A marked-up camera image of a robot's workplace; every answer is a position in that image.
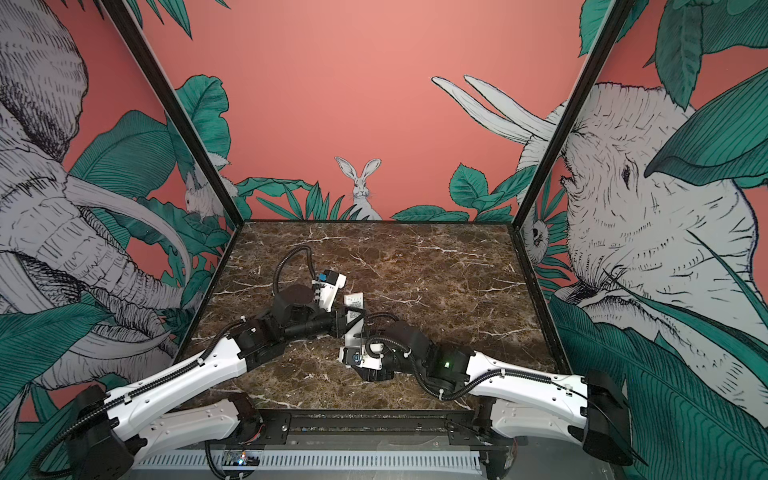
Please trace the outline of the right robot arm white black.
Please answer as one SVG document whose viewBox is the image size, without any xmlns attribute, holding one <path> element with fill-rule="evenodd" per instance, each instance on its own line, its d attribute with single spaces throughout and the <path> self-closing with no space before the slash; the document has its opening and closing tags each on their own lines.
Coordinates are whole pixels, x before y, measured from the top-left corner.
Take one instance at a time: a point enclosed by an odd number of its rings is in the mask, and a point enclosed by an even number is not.
<svg viewBox="0 0 768 480">
<path fill-rule="evenodd" d="M 489 428 L 498 436 L 568 441 L 620 466 L 641 458 L 632 445 L 628 399 L 604 372 L 551 374 L 520 367 L 466 346 L 437 344 L 404 321 L 376 329 L 357 317 L 341 330 L 339 359 L 365 381 L 407 374 L 441 402 L 489 399 Z"/>
</svg>

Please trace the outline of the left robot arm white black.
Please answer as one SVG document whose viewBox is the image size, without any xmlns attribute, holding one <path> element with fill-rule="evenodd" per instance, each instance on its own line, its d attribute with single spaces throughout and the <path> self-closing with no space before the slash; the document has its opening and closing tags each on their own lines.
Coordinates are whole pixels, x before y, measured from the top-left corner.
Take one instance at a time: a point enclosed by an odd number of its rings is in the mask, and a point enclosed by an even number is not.
<svg viewBox="0 0 768 480">
<path fill-rule="evenodd" d="M 88 390 L 76 401 L 74 423 L 36 455 L 33 479 L 119 479 L 143 460 L 169 450 L 237 434 L 260 434 L 260 416 L 244 394 L 217 404 L 181 404 L 224 381 L 281 356 L 287 345 L 317 335 L 347 334 L 365 316 L 360 293 L 333 306 L 337 289 L 317 282 L 291 285 L 270 307 L 222 329 L 201 353 L 156 375 L 104 394 Z"/>
</svg>

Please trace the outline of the white remote control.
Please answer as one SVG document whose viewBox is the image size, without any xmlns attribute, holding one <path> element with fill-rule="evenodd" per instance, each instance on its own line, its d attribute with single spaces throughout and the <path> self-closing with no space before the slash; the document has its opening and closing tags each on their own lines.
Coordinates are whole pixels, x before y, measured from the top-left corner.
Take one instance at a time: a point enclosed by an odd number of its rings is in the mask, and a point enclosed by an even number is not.
<svg viewBox="0 0 768 480">
<path fill-rule="evenodd" d="M 363 345 L 362 330 L 364 319 L 361 318 L 361 315 L 365 313 L 364 294 L 352 293 L 345 295 L 344 306 L 346 312 L 345 346 L 347 348 L 360 348 Z"/>
</svg>

